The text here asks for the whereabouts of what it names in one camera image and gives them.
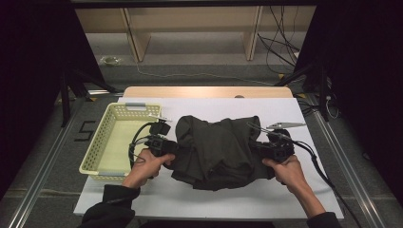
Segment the wire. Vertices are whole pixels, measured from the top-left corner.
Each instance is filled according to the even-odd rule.
[[[282,54],[282,50],[283,50],[283,49],[284,49],[284,46],[279,49],[279,54],[280,54],[280,55]],[[287,68],[287,66],[281,61],[281,59],[279,59],[279,61],[282,63],[282,65],[284,66],[285,69],[287,69],[287,70],[289,70],[289,71],[291,71],[291,72],[294,71],[292,68],[291,68],[291,69],[290,69],[290,68]]]
[[[261,36],[258,34],[258,37],[260,38],[260,40],[262,41],[263,45],[269,50],[271,51],[273,54],[275,54],[277,57],[279,57],[280,59],[282,59],[283,61],[287,62],[287,64],[291,65],[291,66],[295,66],[294,64],[292,64],[291,62],[289,62],[288,60],[284,59],[284,57],[282,57],[281,55],[279,55],[278,53],[276,53],[272,48],[272,44],[274,43],[274,40],[272,40],[272,43],[270,44],[270,47],[267,46],[266,43],[264,43],[264,41],[262,40]]]
[[[301,109],[301,112],[304,117],[307,117],[307,116],[311,115],[312,113],[317,112],[317,109],[319,108],[319,105],[308,104],[305,101],[297,100],[297,102],[300,106],[307,106],[307,107]]]
[[[267,37],[263,37],[263,36],[260,36],[259,34],[258,34],[258,36],[259,36],[261,39],[263,39],[263,40],[272,41],[272,42],[274,42],[274,43],[278,43],[278,44],[281,44],[281,45],[284,45],[284,46],[287,45],[287,44],[285,44],[285,43],[283,43],[283,42],[281,42],[281,41],[277,41],[277,40],[273,40],[273,39],[270,39],[270,38],[267,38]],[[292,47],[290,47],[290,48],[292,48],[293,50],[296,50],[296,51],[300,51],[300,49],[299,49],[298,47],[292,46]]]
[[[306,78],[306,76],[305,76],[305,75],[302,75],[302,76],[299,77],[299,79],[295,79],[293,82],[291,82],[291,83],[289,83],[289,84],[294,84],[294,83],[297,83],[297,82],[304,81],[305,78]]]
[[[140,138],[140,139],[137,140],[137,137],[139,137],[139,135],[143,131],[143,129],[145,129],[147,126],[150,126],[150,125],[152,125],[152,123],[146,123],[146,124],[142,125],[139,128],[139,130],[136,132],[136,134],[134,135],[133,140],[131,141],[131,144],[130,144],[130,146],[128,148],[128,158],[130,160],[130,167],[131,168],[133,168],[134,163],[137,162],[137,159],[135,161],[134,157],[137,157],[138,159],[141,159],[142,161],[140,161],[140,162],[146,162],[146,160],[144,158],[134,154],[134,148],[136,147],[136,142],[137,141],[144,139],[144,138]]]
[[[338,118],[338,114],[339,114],[338,108],[337,108],[337,113],[336,113],[336,115],[334,116],[334,115],[330,112],[330,110],[329,110],[329,102],[330,102],[330,100],[327,100],[327,101],[326,101],[326,109],[327,109],[327,111],[328,111],[328,113],[329,113],[329,116],[331,116],[333,119],[337,119],[337,118]]]
[[[298,11],[299,11],[299,6],[297,6],[296,15],[294,16],[293,34],[291,34],[290,42],[293,40],[294,34],[296,33],[296,20],[297,20],[297,16],[298,16]]]
[[[171,78],[171,77],[195,77],[195,76],[211,76],[211,77],[215,77],[215,78],[224,78],[224,79],[235,79],[235,80],[240,80],[240,81],[244,81],[247,83],[255,83],[255,84],[262,84],[262,85],[266,85],[266,86],[273,86],[273,84],[268,84],[268,83],[264,83],[261,81],[256,81],[256,80],[249,80],[249,79],[242,79],[239,77],[235,77],[235,76],[221,76],[221,75],[216,75],[216,74],[210,74],[210,73],[196,73],[196,74],[168,74],[168,75],[159,75],[159,74],[152,74],[152,73],[146,73],[146,72],[142,72],[139,68],[139,65],[137,62],[136,63],[136,67],[137,67],[137,71],[140,74],[143,74],[145,76],[152,76],[152,77],[157,77],[157,78]]]
[[[283,20],[283,17],[284,17],[284,6],[281,7],[281,19],[280,19],[279,22],[278,22],[278,19],[277,19],[276,15],[275,15],[274,12],[273,12],[272,7],[269,7],[269,8],[270,8],[270,11],[271,11],[272,14],[273,14],[273,18],[274,18],[275,21],[276,21],[276,25],[278,26],[279,33],[280,33],[280,35],[282,36],[282,38],[284,39],[285,44],[287,44],[287,47],[293,47],[293,45],[287,40],[287,38],[286,38],[286,36],[285,36],[285,33],[284,33],[284,20]],[[288,51],[288,53],[289,53],[289,55],[290,55],[292,61],[294,62],[294,58],[296,58],[296,56],[294,55],[294,58],[291,56],[291,53],[290,53],[290,49],[289,49],[289,48],[287,48],[287,51]]]
[[[276,32],[276,34],[275,34],[275,37],[274,37],[273,39],[263,38],[263,37],[260,36],[260,34],[258,34],[258,37],[260,38],[261,42],[262,42],[263,45],[267,48],[267,53],[266,53],[266,65],[267,65],[267,67],[269,68],[269,70],[272,71],[273,73],[276,73],[276,74],[289,74],[289,73],[291,73],[291,72],[278,72],[278,71],[276,71],[276,70],[273,70],[273,69],[270,67],[270,65],[269,65],[269,61],[268,61],[268,60],[269,60],[269,53],[270,53],[270,51],[271,51],[273,54],[275,54],[276,56],[278,56],[280,59],[281,59],[281,58],[283,59],[283,57],[282,57],[281,55],[277,54],[277,53],[276,53],[274,50],[272,50],[272,48],[271,48],[271,46],[273,45],[273,43],[276,42],[275,39],[276,39],[277,33],[278,33],[278,30],[277,30],[277,32]],[[263,39],[272,41],[272,42],[270,43],[270,46],[267,46],[267,44],[263,41]]]
[[[280,33],[282,34],[282,37],[284,38],[284,41],[285,41],[287,44],[290,44],[290,43],[288,42],[288,40],[285,38],[285,33],[284,33],[284,31],[285,31],[285,29],[284,29],[284,19],[283,19],[283,18],[284,18],[284,11],[285,11],[285,7],[284,7],[284,6],[281,6],[281,20],[280,20],[280,24],[281,24],[282,30],[280,30]],[[287,47],[288,55],[290,56],[291,61],[292,61],[292,62],[294,63],[294,65],[295,65],[295,64],[296,64],[296,60],[295,60],[294,58],[296,58],[296,55],[294,55],[294,52],[289,49],[289,46],[288,46],[288,45],[287,45],[286,47]]]
[[[318,163],[317,163],[317,156],[314,153],[314,150],[305,142],[295,142],[292,141],[293,144],[305,149],[306,151],[308,151],[308,153],[311,155],[312,158],[312,163],[314,164],[315,169],[317,170],[318,174],[320,175],[320,177],[332,188],[332,190],[335,192],[335,194],[338,196],[338,198],[340,199],[340,201],[343,203],[343,205],[346,207],[347,211],[349,211],[349,213],[352,215],[353,220],[355,221],[356,225],[361,228],[361,224],[358,221],[358,218],[356,217],[355,213],[353,212],[353,210],[351,209],[351,207],[347,204],[347,202],[344,200],[343,197],[341,197],[340,193],[336,190],[335,185],[330,181],[330,179],[328,177],[326,177],[326,175],[322,172],[322,170],[320,169]]]

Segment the black panel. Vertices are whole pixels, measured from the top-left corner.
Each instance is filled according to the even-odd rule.
[[[398,19],[403,9],[369,1],[358,10],[332,65],[334,93],[365,152],[403,205],[403,25]]]
[[[52,111],[67,66],[104,79],[73,8],[23,0],[2,3],[0,10],[3,197]]]

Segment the plastic basket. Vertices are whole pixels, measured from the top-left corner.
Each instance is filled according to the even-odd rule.
[[[112,103],[110,104],[94,134],[80,165],[80,173],[90,175],[96,181],[122,181],[130,172],[128,145],[139,128],[149,122],[158,121],[159,104]],[[138,138],[148,135],[145,128]],[[139,154],[144,146],[136,146]]]

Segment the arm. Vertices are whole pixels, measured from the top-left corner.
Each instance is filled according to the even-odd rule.
[[[170,164],[174,159],[172,154],[156,158],[148,149],[142,150],[122,185],[107,184],[103,201],[86,211],[79,227],[126,227],[135,216],[131,202],[140,195],[140,187],[149,177],[158,176],[163,163]]]
[[[303,175],[297,156],[290,156],[283,163],[269,159],[263,159],[262,162],[272,167],[276,173],[276,180],[287,185],[288,190],[296,196],[308,217],[309,227],[340,227],[336,215],[326,212],[315,196]]]

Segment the white table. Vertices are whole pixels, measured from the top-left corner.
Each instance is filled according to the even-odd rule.
[[[224,118],[237,119],[257,115],[262,127],[277,122],[303,123],[297,100],[294,98],[121,98],[119,102],[158,103],[163,116],[172,119],[167,138],[176,141],[175,126],[184,115],[193,115],[210,123]],[[316,151],[306,126],[289,128],[296,141],[308,143]],[[265,134],[258,141],[267,142]],[[308,183],[327,211],[343,215],[332,189],[320,178],[310,155],[296,147]],[[160,176],[142,187],[141,195],[133,201],[136,217],[144,219],[208,219],[208,220],[275,220],[306,219],[297,199],[275,179],[255,180],[238,189],[217,192],[194,190],[192,186],[170,177],[170,170],[162,168]],[[102,200],[104,182],[88,178],[74,214],[82,215],[90,206]]]

